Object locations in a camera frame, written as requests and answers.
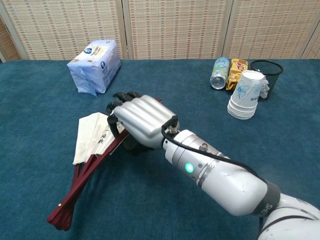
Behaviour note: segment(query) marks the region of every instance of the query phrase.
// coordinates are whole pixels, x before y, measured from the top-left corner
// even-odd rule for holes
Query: white robotic arm
[[[175,114],[154,98],[136,92],[117,93],[124,103],[107,107],[111,117],[149,149],[165,158],[234,216],[267,217],[258,240],[319,240],[320,211],[233,161],[189,130],[179,131]]]

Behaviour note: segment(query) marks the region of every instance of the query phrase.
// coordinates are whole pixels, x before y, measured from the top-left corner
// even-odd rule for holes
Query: table
[[[117,149],[83,190],[71,229],[46,222],[71,186],[78,119],[104,113],[115,92],[162,98],[181,129],[320,208],[320,60],[275,61],[284,73],[249,120],[229,115],[230,94],[210,88],[214,59],[123,60],[97,97],[77,92],[67,61],[0,64],[1,239],[255,239],[256,216],[229,215],[161,150]]]

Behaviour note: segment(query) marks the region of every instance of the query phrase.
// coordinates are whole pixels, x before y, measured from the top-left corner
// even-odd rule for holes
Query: snack package
[[[239,58],[231,60],[231,67],[225,87],[227,91],[234,91],[236,89],[239,78],[244,70],[248,70],[248,61]]]
[[[94,40],[67,66],[79,93],[104,94],[120,67],[116,41]]]

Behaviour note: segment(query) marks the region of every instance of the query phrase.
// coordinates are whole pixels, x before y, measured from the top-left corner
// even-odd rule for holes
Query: yellow package
[[[227,91],[234,91],[236,89],[239,78],[244,70],[248,70],[248,62],[246,60],[239,58],[231,60],[231,67],[225,87]]]

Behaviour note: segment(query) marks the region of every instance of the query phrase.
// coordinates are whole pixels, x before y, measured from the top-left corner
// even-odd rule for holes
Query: green led light
[[[194,166],[191,163],[186,163],[184,167],[188,173],[192,173],[194,171]]]

